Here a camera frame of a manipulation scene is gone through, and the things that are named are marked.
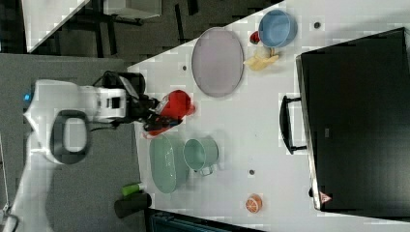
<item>red small object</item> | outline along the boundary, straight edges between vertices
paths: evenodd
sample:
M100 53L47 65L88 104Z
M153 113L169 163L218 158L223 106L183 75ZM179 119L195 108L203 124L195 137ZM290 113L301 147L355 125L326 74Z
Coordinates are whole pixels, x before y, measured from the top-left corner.
M260 42L259 32L257 31L253 32L252 35L250 35L249 41L252 44L258 44Z
M191 115L195 112L195 106L190 102L190 96L187 93L182 90L176 90L162 99L157 111L161 116L182 120L186 115ZM151 136L157 136L171 128L149 131L148 133Z

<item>suitcase handle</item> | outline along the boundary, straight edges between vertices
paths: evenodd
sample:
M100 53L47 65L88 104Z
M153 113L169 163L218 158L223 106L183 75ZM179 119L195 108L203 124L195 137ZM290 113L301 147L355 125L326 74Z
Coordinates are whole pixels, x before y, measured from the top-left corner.
M293 155L293 152L298 150L304 150L307 146L295 147L293 146L292 140L292 130L290 126L290 116L289 116L289 107L288 104L291 102L298 102L301 98L296 99L289 99L286 96L283 97L281 106L280 106L280 113L279 113L279 125L280 125L280 132L286 145L287 150L289 150L290 154Z

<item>green glass dish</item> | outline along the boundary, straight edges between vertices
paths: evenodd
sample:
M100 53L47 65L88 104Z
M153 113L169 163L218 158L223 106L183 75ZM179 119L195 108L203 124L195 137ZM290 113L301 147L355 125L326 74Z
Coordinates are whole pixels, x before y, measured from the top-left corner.
M176 134L159 135L150 143L151 174L159 191L171 193L188 178L184 143Z

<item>red object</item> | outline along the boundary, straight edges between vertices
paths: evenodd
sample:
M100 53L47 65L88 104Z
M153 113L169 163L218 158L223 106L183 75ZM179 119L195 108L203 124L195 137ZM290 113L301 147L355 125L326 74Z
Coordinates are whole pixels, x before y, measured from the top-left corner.
M159 106L161 116L167 116L172 119L184 118L186 115L191 115L195 111L195 106L190 102L190 96L182 90L176 90L165 96ZM168 131L172 127L161 130L149 131L151 136Z
M259 32L253 32L252 35L250 35L249 41L253 44L258 44L260 42Z
M322 202L322 204L325 204L326 202L332 200L332 197L328 196L327 194L321 191L319 191L319 194L320 194L320 201Z

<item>green glass mug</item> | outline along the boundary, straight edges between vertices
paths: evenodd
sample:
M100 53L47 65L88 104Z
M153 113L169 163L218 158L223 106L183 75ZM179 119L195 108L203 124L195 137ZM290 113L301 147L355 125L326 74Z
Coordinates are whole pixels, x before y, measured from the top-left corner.
M202 176L211 175L214 172L212 165L218 160L218 146L211 137L193 138L184 146L184 160L187 166Z

